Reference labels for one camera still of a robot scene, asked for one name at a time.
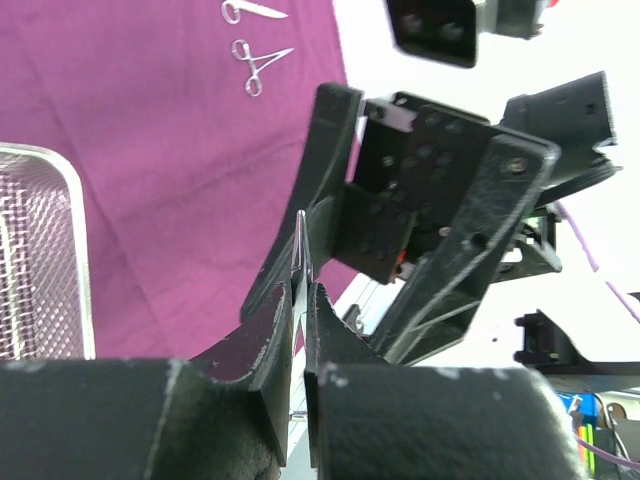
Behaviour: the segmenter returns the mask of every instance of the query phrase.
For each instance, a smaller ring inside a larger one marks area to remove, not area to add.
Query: forceps
[[[260,72],[272,63],[280,60],[282,57],[289,55],[291,52],[293,52],[293,48],[285,48],[284,50],[270,53],[269,55],[254,57],[251,55],[249,44],[244,40],[236,40],[231,44],[231,53],[233,56],[241,62],[247,62],[249,69],[251,70],[251,76],[245,82],[244,89],[252,97],[257,97],[262,93],[262,80],[260,80],[259,76]],[[266,60],[266,62],[261,66],[258,66],[256,63],[258,60]]]
[[[255,13],[261,17],[267,18],[287,18],[288,15],[273,8],[258,5],[257,3],[249,2],[247,0],[224,0],[220,7],[222,11],[222,18],[225,22],[236,25],[240,22],[240,11]]]
[[[305,344],[307,342],[307,296],[311,282],[313,282],[313,263],[311,262],[307,217],[304,210],[298,210],[291,258],[294,357],[296,355],[296,342],[300,331],[302,331],[302,338]]]

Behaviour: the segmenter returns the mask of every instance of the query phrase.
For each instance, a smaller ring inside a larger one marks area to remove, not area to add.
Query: blue object
[[[571,404],[574,401],[575,397],[579,397],[582,399],[582,403],[578,408],[578,411],[584,415],[582,419],[583,425],[593,425],[594,427],[598,423],[598,402],[596,397],[589,393],[578,394],[578,393],[567,393],[567,392],[556,392],[562,403],[564,403],[564,407],[569,411]]]

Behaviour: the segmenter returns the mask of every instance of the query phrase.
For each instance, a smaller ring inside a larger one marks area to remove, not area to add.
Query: surgical scissors
[[[241,62],[247,62],[249,69],[251,70],[251,76],[244,84],[244,89],[251,97],[257,97],[262,93],[262,80],[260,79],[260,72],[267,68],[274,62],[277,62],[282,57],[289,55],[293,51],[293,48],[285,48],[279,52],[270,53],[269,55],[262,55],[260,57],[254,57],[251,55],[251,49],[249,44],[244,40],[236,40],[231,44],[231,53],[233,56]],[[266,60],[261,66],[257,65],[257,61]]]
[[[296,355],[298,333],[307,341],[307,297],[309,285],[313,282],[313,262],[304,210],[296,214],[296,230],[293,237],[291,258],[291,287],[293,289],[293,356]]]
[[[255,13],[267,18],[287,18],[286,13],[274,10],[273,8],[258,5],[257,3],[247,0],[224,0],[220,7],[222,18],[230,25],[236,25],[240,22],[240,11]]]

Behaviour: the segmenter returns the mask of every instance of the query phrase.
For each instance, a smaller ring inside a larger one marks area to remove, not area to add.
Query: metal basket
[[[0,360],[95,358],[80,178],[0,143]]]

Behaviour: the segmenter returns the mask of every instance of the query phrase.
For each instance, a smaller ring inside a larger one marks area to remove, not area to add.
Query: purple cloth
[[[345,80],[331,0],[272,0],[287,18],[235,25],[221,3],[0,5],[0,141],[51,148],[82,178],[99,356],[189,357],[238,325],[315,88]],[[294,49],[255,98],[237,39],[254,56]],[[352,277],[323,272],[334,299]]]

